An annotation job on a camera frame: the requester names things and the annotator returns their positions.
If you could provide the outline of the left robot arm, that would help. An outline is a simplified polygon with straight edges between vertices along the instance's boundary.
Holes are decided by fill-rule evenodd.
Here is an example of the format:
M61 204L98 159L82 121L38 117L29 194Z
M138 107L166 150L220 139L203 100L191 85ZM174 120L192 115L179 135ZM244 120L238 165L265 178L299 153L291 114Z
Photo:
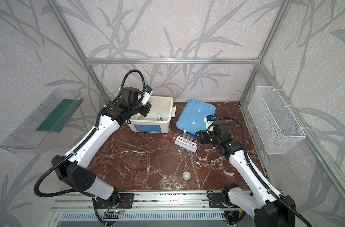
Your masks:
M84 138L64 156L56 155L52 159L52 167L36 181L34 194L49 198L72 192L79 192L96 201L101 199L109 207L115 207L121 201L119 190L98 178L87 168L101 146L124 123L130 124L131 117L140 114L147 116L152 107L150 97L153 89L147 86L143 74L136 69L124 76L117 97L103 106L96 117L96 123ZM43 180L52 172L56 172L60 181L70 189L43 193L40 190Z

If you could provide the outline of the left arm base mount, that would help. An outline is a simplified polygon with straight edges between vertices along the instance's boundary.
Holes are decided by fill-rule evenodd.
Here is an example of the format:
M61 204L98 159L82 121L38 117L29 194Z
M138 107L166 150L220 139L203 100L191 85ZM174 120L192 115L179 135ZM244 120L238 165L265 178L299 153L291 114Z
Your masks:
M119 198L116 202L105 202L108 208L112 209L131 209L133 205L135 194L134 193L122 193L119 194Z

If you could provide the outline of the clear acrylic wall shelf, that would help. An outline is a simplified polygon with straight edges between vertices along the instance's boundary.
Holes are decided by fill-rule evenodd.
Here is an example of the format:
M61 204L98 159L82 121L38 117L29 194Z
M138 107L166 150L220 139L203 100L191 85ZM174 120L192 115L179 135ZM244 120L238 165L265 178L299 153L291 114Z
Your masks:
M55 89L0 144L13 154L43 154L83 102L78 91Z

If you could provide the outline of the blue-capped test tube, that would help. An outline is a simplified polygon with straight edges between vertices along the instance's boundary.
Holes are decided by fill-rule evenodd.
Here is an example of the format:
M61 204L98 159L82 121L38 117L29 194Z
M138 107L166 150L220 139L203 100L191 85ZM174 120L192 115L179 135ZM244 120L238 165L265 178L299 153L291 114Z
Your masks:
M191 134L190 134L190 141L189 141L189 144L190 144L190 145L192 144L193 138L194 138L194 133L191 133Z
M190 137L191 137L191 133L190 132L188 132L188 135L187 135L187 143L189 143L190 142Z

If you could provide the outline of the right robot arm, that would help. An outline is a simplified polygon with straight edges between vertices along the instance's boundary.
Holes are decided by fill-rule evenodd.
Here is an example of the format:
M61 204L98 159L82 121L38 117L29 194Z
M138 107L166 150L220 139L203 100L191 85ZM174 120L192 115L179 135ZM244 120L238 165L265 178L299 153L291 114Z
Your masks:
M239 207L258 227L294 227L297 218L310 227L311 223L295 209L292 197L277 190L252 162L246 150L244 127L237 119L233 121L241 128L241 142L232 139L227 118L208 115L204 118L206 130L196 132L198 142L211 144L224 155L253 193L250 196L233 183L222 188L222 204L227 208Z

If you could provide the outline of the white test tube rack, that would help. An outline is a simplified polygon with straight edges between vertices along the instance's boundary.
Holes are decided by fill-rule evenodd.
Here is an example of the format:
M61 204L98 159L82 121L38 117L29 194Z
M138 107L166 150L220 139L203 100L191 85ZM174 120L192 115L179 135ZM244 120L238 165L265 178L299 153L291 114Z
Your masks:
M190 142L189 140L186 140L184 139L183 137L181 136L178 136L176 139L175 139L175 145L178 145L190 152L196 152L197 151L197 144L195 142Z

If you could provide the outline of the aluminium front rail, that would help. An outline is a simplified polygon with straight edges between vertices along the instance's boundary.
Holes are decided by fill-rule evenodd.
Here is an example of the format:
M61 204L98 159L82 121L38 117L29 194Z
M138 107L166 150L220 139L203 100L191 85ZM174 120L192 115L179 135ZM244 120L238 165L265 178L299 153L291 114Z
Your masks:
M111 211L190 211L211 210L213 202L208 200L208 192L195 191L123 191L134 194L133 199L121 196L128 205L121 205ZM93 211L92 198L79 193L58 196L51 211Z

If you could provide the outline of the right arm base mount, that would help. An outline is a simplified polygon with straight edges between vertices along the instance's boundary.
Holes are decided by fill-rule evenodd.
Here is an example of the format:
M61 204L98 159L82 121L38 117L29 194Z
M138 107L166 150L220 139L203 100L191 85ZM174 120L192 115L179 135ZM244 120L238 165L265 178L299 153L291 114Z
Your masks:
M207 191L207 198L210 208L232 208L234 205L227 201L222 193Z

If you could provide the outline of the white gauze roll blue label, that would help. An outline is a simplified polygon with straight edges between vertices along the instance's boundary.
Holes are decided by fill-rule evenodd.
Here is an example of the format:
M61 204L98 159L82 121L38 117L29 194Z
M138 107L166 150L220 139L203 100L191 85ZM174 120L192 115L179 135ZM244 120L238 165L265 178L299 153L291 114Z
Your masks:
M163 120L161 114L159 114L159 113L156 114L156 117L157 117L158 121L162 121Z

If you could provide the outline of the white plastic storage bin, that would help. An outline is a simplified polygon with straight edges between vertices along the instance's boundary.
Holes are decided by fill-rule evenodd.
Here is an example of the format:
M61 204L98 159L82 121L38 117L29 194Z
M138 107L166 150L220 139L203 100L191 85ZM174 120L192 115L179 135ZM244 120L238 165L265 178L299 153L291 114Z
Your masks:
M171 119L175 117L176 106L173 105L173 98L167 96L152 96L150 98L151 109L146 117L139 113L132 116L128 124L133 132L145 133L168 133ZM158 121L156 114L162 116L162 121Z

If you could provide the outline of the blue plastic bin lid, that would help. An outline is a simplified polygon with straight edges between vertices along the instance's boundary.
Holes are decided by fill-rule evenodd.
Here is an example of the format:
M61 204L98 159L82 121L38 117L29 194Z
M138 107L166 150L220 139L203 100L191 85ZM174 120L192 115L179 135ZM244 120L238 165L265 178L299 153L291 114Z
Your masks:
M183 109L177 123L177 129L195 134L198 131L206 130L204 118L208 115L215 115L216 107L212 104L191 99Z

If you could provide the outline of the small white ceramic crucible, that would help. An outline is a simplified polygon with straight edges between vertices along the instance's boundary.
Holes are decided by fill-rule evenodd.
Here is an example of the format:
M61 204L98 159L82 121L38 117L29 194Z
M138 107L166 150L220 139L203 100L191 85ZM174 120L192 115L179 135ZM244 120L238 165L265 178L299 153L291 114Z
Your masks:
M191 174L188 171L183 172L183 179L188 181L191 178Z

